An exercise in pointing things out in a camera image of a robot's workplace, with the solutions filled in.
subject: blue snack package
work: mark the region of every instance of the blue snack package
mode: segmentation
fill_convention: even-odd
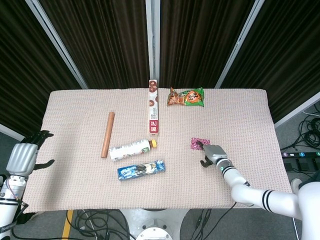
[[[120,181],[127,179],[136,179],[145,175],[157,174],[166,170],[162,160],[150,163],[131,165],[118,168],[118,178]]]

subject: textured tablecloth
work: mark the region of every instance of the textured tablecloth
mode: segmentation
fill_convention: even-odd
[[[205,155],[190,148],[192,137],[222,146],[252,187],[290,192],[267,94],[260,89],[205,89],[204,107],[168,107],[170,90],[159,89],[158,147],[116,162],[101,158],[111,111],[110,147],[148,138],[148,90],[52,92],[42,129],[54,136],[39,150],[37,163],[55,163],[30,175],[23,198],[29,204],[26,212],[229,208],[230,188],[214,166],[201,166]],[[118,180],[118,168],[158,159],[166,172]]]

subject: brown tube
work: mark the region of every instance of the brown tube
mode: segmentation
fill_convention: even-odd
[[[110,144],[112,126],[114,124],[115,113],[113,111],[109,112],[108,123],[106,125],[104,141],[102,146],[101,157],[106,158],[108,156],[108,149]]]

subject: green snack bag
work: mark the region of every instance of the green snack bag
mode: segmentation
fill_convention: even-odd
[[[205,92],[202,87],[190,89],[179,94],[171,87],[168,96],[167,106],[173,104],[180,104],[185,106],[202,106],[204,107]]]

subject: pink package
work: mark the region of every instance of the pink package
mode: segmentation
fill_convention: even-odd
[[[191,138],[191,149],[194,150],[202,150],[202,148],[197,144],[197,142],[203,143],[203,145],[210,145],[210,140],[208,139],[201,139],[201,138]]]

